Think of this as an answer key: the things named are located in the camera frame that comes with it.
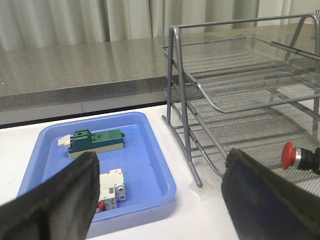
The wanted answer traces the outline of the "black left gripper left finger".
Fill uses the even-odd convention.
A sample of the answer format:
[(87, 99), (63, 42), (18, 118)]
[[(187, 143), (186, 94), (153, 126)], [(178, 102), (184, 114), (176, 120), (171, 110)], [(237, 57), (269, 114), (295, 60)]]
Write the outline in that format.
[(84, 240), (100, 194), (95, 152), (85, 152), (31, 191), (0, 207), (2, 240)]

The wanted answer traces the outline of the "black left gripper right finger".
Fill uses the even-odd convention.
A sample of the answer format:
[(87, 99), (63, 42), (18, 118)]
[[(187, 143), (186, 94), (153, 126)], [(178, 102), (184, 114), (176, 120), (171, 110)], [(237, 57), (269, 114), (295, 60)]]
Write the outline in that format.
[(318, 240), (320, 199), (231, 149), (221, 191), (240, 240)]

